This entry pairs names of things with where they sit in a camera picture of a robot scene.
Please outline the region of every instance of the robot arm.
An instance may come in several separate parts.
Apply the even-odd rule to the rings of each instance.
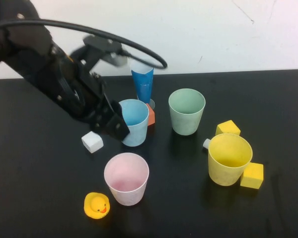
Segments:
[[[26,23],[39,16],[29,0],[0,0],[0,23],[11,19],[24,19]],[[123,56],[130,54],[121,43],[95,35],[84,38],[84,44],[67,56],[42,24],[10,25],[0,28],[0,62],[8,64],[73,118],[88,123],[91,130],[123,140],[129,130],[121,107],[108,101],[101,77],[90,70],[99,60],[122,66],[127,62]]]

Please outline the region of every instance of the duck beak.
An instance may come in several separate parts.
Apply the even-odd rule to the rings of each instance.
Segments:
[[[106,210],[107,210],[107,209],[105,208],[104,210],[100,211],[100,213],[105,213],[105,212],[106,212]]]

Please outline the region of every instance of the blue cup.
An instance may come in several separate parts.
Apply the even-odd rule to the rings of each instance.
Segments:
[[[131,63],[131,74],[139,100],[149,103],[152,92],[153,68],[138,61],[133,61]]]
[[[130,134],[123,140],[123,144],[131,147],[141,145],[147,136],[149,118],[147,105],[137,99],[126,99],[119,104],[130,131]]]

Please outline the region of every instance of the black cable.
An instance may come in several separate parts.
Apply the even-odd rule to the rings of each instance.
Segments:
[[[43,26],[55,26],[55,27],[60,27],[60,28],[66,28],[66,29],[71,29],[71,30],[76,30],[76,31],[81,31],[81,32],[85,32],[88,34],[92,34],[95,36],[99,36],[102,38],[106,38],[109,40],[113,40],[116,42],[119,42],[121,44],[130,46],[132,48],[135,48],[151,57],[153,57],[154,59],[156,59],[157,61],[159,61],[161,63],[161,65],[156,65],[156,64],[152,64],[150,62],[147,62],[145,60],[142,60],[136,56],[133,56],[132,54],[123,51],[125,56],[129,56],[131,58],[134,58],[135,60],[138,60],[139,62],[142,62],[150,67],[154,67],[154,68],[160,68],[160,69],[164,69],[168,67],[167,62],[160,57],[158,54],[156,54],[155,52],[149,50],[146,47],[143,47],[133,41],[127,40],[123,37],[120,36],[116,36],[114,34],[108,33],[106,31],[101,31],[101,30],[97,30],[91,27],[87,27],[87,26],[82,26],[82,25],[77,25],[77,24],[73,24],[73,23],[67,23],[67,22],[62,22],[62,21],[54,21],[54,20],[46,20],[46,19],[20,19],[20,20],[8,20],[8,21],[1,21],[0,22],[0,29],[2,28],[6,28],[6,27],[10,27],[10,26],[20,26],[20,25],[43,25]]]

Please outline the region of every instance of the rubber duck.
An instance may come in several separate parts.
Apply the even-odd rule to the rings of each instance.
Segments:
[[[90,192],[85,197],[84,212],[93,219],[101,219],[108,214],[110,210],[109,199],[106,195]]]

